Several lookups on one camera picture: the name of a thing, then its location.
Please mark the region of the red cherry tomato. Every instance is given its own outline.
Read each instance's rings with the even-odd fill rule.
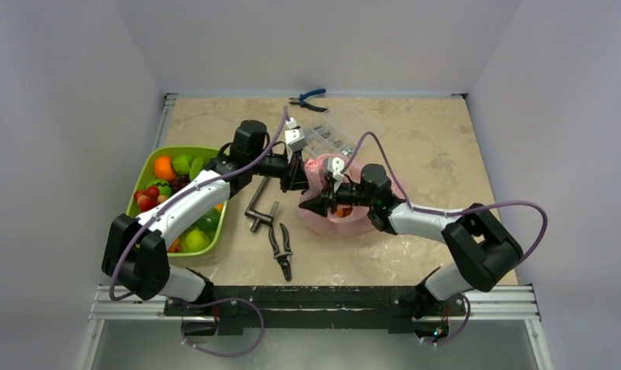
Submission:
[[[150,210],[151,208],[155,206],[156,206],[156,202],[146,195],[143,195],[142,197],[137,198],[137,207],[140,208],[142,212],[147,212],[148,210]]]
[[[138,190],[133,194],[133,199],[137,202],[137,198],[142,197],[144,195],[144,190]]]
[[[158,189],[158,187],[148,187],[145,191],[144,191],[144,195],[146,195],[147,197],[156,200],[158,198],[158,196],[160,195],[160,189]]]

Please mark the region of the pliers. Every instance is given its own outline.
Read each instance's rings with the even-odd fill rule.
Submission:
[[[272,224],[272,227],[269,228],[269,242],[272,243],[272,248],[274,249],[274,259],[276,259],[278,264],[281,265],[285,281],[291,281],[292,249],[289,246],[289,232],[288,228],[285,227],[284,224],[281,224],[281,231],[283,232],[283,252],[281,252],[281,248],[278,246],[278,241],[276,241],[276,236],[274,235],[274,224]]]
[[[314,106],[308,102],[306,102],[305,100],[308,99],[310,96],[313,95],[319,95],[319,94],[325,94],[326,93],[326,89],[317,89],[317,90],[313,90],[313,91],[309,91],[306,92],[305,94],[301,94],[299,95],[298,98],[290,98],[290,104],[293,105],[298,105],[302,108],[308,108],[310,110],[312,110],[313,112],[325,112],[327,110],[329,110],[328,108],[322,108],[321,106]]]

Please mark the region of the red apple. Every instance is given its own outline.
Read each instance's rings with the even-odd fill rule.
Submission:
[[[137,198],[137,207],[140,208],[142,212],[147,212],[151,208],[156,206],[156,202],[153,199],[143,195]]]
[[[144,190],[138,190],[133,194],[133,199],[137,202],[137,198],[142,197],[144,195]]]
[[[160,189],[158,189],[158,187],[148,187],[145,191],[144,191],[144,195],[146,195],[147,197],[156,200],[158,198],[158,196],[160,195]]]
[[[167,195],[165,195],[165,194],[159,195],[158,198],[156,199],[156,204],[161,204],[161,203],[163,203],[167,199],[169,199],[169,197]]]

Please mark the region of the black metal base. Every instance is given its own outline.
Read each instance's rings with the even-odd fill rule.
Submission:
[[[419,310],[417,288],[392,287],[271,287],[217,286],[212,298],[242,298],[253,302],[265,319],[267,328],[304,329],[386,329],[390,334],[425,331],[425,324],[414,318],[444,315],[464,316],[462,296],[435,305],[432,311]],[[212,308],[187,308],[184,304],[167,303],[166,316],[213,316]],[[241,335],[245,328],[259,328],[258,316],[239,302],[219,305],[219,335]]]

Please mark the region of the green plastic basket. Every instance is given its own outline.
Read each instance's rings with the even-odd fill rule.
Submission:
[[[162,147],[155,152],[153,152],[146,163],[142,167],[142,172],[140,173],[140,177],[137,179],[135,183],[135,187],[133,188],[133,192],[131,193],[130,203],[128,203],[127,214],[131,217],[135,217],[140,214],[140,209],[137,207],[135,200],[133,199],[133,194],[135,194],[138,190],[144,190],[144,186],[147,185],[149,181],[151,181],[156,176],[154,175],[154,162],[157,158],[161,156],[170,156],[174,158],[175,156],[181,154],[189,154],[193,158],[198,156],[203,156],[208,159],[215,158],[217,156],[218,150],[204,148],[202,146],[166,146]],[[219,239],[219,234],[221,233],[221,226],[224,224],[224,214],[226,213],[227,202],[224,202],[224,208],[221,210],[221,216],[219,217],[219,224],[217,225],[217,231],[214,233],[214,238],[210,242],[205,249],[193,252],[193,253],[167,253],[169,257],[190,257],[190,256],[198,256],[204,253],[207,253],[212,250],[212,248],[216,245],[217,240]]]

